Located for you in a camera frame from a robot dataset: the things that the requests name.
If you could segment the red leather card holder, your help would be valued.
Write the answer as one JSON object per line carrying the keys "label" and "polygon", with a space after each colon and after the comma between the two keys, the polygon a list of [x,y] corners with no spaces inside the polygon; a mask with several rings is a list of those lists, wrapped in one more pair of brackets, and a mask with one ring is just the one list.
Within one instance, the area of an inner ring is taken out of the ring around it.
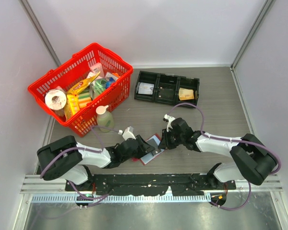
{"label": "red leather card holder", "polygon": [[132,158],[132,161],[136,162],[139,161],[143,165],[147,165],[149,162],[151,162],[153,159],[158,157],[161,153],[163,153],[165,150],[160,149],[158,145],[161,142],[161,137],[158,134],[154,134],[149,139],[146,140],[148,144],[152,144],[152,146],[155,148],[154,151],[149,152],[148,154],[144,155],[140,159]]}

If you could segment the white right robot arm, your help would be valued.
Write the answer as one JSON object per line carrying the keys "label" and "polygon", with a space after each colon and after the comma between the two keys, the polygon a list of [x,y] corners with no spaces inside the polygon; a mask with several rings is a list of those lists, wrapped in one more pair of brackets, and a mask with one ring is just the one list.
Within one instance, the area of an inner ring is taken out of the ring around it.
{"label": "white right robot arm", "polygon": [[207,177],[212,189],[219,189],[224,182],[245,179],[254,185],[261,185],[278,166],[278,160],[252,134],[239,138],[212,136],[209,133],[194,131],[182,118],[165,115],[167,127],[162,130],[159,148],[172,150],[183,145],[196,152],[211,152],[233,159],[231,164],[217,164]]}

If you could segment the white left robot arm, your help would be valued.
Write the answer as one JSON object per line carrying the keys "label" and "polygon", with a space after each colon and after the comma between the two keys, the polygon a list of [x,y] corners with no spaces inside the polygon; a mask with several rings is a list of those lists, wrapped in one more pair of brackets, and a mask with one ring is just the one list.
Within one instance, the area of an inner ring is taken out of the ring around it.
{"label": "white left robot arm", "polygon": [[41,147],[37,157],[41,168],[40,178],[52,181],[63,178],[87,191],[93,185],[86,166],[112,169],[129,159],[140,159],[155,151],[141,136],[129,138],[121,144],[110,147],[93,148],[76,141],[74,136],[65,136]]}

